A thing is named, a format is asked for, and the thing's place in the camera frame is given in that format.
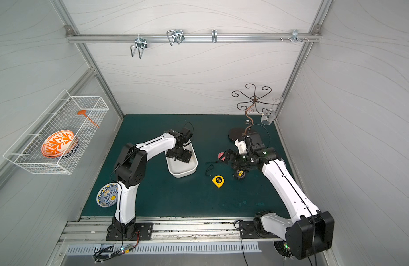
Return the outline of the white storage box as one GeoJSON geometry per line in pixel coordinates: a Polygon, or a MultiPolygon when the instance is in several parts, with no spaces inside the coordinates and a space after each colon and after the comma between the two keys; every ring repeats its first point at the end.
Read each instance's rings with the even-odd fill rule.
{"type": "Polygon", "coordinates": [[[198,167],[198,160],[193,145],[189,144],[184,149],[192,152],[189,163],[185,163],[180,160],[175,161],[174,158],[166,158],[168,170],[175,178],[182,178],[192,175],[195,173],[198,167]]]}

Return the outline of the pink tape measure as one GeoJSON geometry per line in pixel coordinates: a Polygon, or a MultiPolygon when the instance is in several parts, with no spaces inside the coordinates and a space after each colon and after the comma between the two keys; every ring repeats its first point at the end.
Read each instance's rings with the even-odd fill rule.
{"type": "Polygon", "coordinates": [[[221,152],[218,154],[218,160],[219,161],[225,161],[225,152],[221,152]]]}

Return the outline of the curved metal hook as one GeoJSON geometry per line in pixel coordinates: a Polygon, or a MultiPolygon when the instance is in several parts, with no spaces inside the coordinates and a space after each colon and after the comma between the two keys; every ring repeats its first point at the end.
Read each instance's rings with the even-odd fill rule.
{"type": "Polygon", "coordinates": [[[175,43],[181,44],[185,40],[184,33],[180,29],[169,30],[167,31],[166,36],[170,46],[173,46],[175,43]]]}

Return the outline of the clear glass cup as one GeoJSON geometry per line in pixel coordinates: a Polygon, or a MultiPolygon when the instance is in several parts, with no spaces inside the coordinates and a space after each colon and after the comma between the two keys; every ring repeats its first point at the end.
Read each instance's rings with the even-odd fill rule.
{"type": "Polygon", "coordinates": [[[276,118],[276,108],[284,101],[282,96],[273,98],[273,103],[267,111],[265,111],[261,117],[261,123],[264,126],[269,126],[276,118]]]}

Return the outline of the metal bracket hook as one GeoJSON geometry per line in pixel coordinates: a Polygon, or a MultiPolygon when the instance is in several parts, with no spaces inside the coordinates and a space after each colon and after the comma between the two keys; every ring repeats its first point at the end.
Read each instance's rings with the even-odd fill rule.
{"type": "Polygon", "coordinates": [[[280,38],[282,42],[290,42],[290,43],[306,43],[309,41],[309,38],[301,38],[299,36],[299,31],[294,30],[292,35],[288,38],[280,38]]]}

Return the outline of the small metal hook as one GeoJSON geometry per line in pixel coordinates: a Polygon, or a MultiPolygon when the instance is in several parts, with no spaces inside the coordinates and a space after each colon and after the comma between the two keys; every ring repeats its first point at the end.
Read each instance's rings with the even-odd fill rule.
{"type": "Polygon", "coordinates": [[[218,32],[215,29],[213,29],[211,31],[211,41],[212,41],[212,43],[217,43],[218,42],[218,32]]]}

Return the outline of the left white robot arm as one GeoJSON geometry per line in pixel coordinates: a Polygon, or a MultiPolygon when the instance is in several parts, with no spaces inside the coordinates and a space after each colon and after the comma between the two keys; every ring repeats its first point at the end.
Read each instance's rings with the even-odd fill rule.
{"type": "Polygon", "coordinates": [[[161,136],[140,144],[126,144],[115,165],[114,173],[119,188],[117,209],[113,224],[122,226],[134,223],[136,195],[145,177],[148,161],[164,154],[168,170],[175,178],[193,174],[198,159],[192,146],[193,133],[184,127],[180,132],[168,130],[161,136]]]}

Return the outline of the black yellow tape measure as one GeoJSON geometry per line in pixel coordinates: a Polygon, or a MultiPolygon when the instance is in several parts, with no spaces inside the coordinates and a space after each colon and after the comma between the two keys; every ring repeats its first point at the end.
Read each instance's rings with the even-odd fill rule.
{"type": "Polygon", "coordinates": [[[235,179],[237,179],[237,180],[243,180],[243,179],[245,179],[247,173],[248,173],[247,171],[238,169],[238,170],[236,170],[235,173],[233,174],[233,177],[234,177],[235,179]]]}

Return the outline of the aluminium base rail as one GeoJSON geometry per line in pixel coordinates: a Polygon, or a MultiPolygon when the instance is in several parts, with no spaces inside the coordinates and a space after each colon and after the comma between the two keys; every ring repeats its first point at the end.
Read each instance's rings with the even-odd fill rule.
{"type": "MultiPolygon", "coordinates": [[[[240,231],[234,226],[238,219],[252,221],[252,217],[139,217],[138,223],[153,223],[152,242],[211,242],[239,241],[240,231]]],[[[68,222],[58,240],[59,244],[105,243],[111,217],[82,217],[68,222]]],[[[280,241],[281,238],[245,238],[280,241]]]]}

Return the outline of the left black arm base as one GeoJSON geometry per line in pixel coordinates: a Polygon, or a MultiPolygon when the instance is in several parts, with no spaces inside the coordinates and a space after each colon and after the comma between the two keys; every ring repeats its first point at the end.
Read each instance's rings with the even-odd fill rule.
{"type": "Polygon", "coordinates": [[[112,218],[112,223],[107,229],[106,241],[130,241],[139,239],[148,241],[151,239],[153,223],[138,223],[134,218],[128,224],[120,223],[116,217],[112,218]]]}

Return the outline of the double prong metal hook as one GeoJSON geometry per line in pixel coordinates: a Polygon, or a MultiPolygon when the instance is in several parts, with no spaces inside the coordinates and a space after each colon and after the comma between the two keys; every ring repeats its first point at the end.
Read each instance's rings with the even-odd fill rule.
{"type": "Polygon", "coordinates": [[[143,52],[147,47],[147,40],[138,35],[138,37],[134,40],[134,44],[130,46],[131,56],[134,57],[135,54],[137,54],[141,59],[143,52]]]}

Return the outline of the brown metal jewelry stand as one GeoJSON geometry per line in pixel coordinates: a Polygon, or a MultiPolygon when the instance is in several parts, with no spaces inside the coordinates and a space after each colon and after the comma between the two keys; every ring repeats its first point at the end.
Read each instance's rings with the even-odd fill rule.
{"type": "Polygon", "coordinates": [[[246,120],[244,124],[246,128],[232,128],[228,132],[228,138],[230,141],[235,142],[237,139],[241,139],[247,133],[250,133],[252,127],[256,124],[251,117],[252,114],[256,111],[259,115],[266,115],[269,114],[269,109],[266,107],[262,107],[259,110],[258,105],[271,105],[271,103],[263,102],[263,98],[268,96],[273,90],[269,86],[262,86],[261,91],[264,92],[263,95],[259,96],[257,94],[256,85],[253,83],[246,83],[245,84],[246,90],[252,90],[252,95],[247,95],[246,93],[242,92],[241,90],[234,90],[231,92],[231,96],[234,98],[239,98],[240,96],[244,96],[246,101],[238,102],[236,105],[237,110],[243,111],[244,115],[246,116],[246,120]]]}

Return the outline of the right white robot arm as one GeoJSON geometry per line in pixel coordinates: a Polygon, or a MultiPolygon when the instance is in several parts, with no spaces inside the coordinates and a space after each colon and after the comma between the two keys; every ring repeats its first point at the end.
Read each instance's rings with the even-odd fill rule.
{"type": "Polygon", "coordinates": [[[247,154],[231,149],[218,155],[218,160],[231,166],[237,178],[242,179],[253,167],[261,170],[282,199],[289,218],[272,211],[263,211],[254,217],[257,236],[277,236],[284,242],[285,250],[297,259],[305,259],[332,247],[335,221],[329,212],[314,205],[286,168],[284,160],[274,148],[247,154]]]}

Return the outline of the white vent grille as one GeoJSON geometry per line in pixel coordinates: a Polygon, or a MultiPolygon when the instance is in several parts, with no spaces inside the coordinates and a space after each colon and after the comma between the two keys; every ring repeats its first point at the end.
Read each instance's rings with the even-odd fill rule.
{"type": "MultiPolygon", "coordinates": [[[[68,247],[67,256],[92,256],[104,250],[109,255],[120,249],[116,244],[74,244],[68,247]]],[[[172,242],[172,243],[140,243],[128,254],[234,254],[260,253],[258,242],[172,242]]]]}

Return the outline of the orange patterned plate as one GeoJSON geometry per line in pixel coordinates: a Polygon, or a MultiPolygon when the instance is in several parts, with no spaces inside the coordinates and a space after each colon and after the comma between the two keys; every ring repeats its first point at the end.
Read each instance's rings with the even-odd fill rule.
{"type": "Polygon", "coordinates": [[[75,134],[70,130],[60,130],[50,135],[41,146],[41,154],[48,158],[59,158],[69,154],[77,146],[75,134]]]}

